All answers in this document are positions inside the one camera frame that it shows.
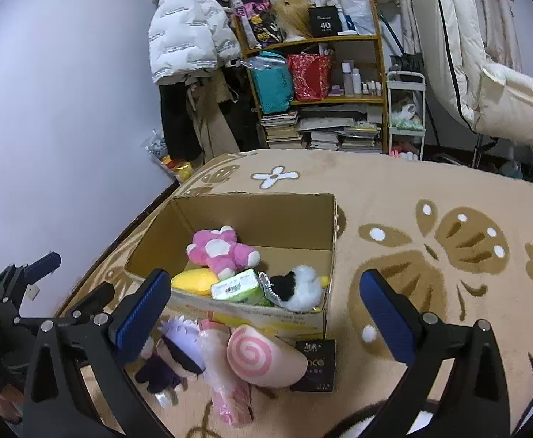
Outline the person's left hand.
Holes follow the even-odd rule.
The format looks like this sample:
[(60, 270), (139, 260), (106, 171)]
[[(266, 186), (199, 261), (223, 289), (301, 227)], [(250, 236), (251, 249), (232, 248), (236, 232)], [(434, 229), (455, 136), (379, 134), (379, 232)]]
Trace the person's left hand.
[(0, 391), (0, 416), (10, 423), (17, 424), (22, 419), (24, 404), (23, 394), (12, 385), (6, 385)]

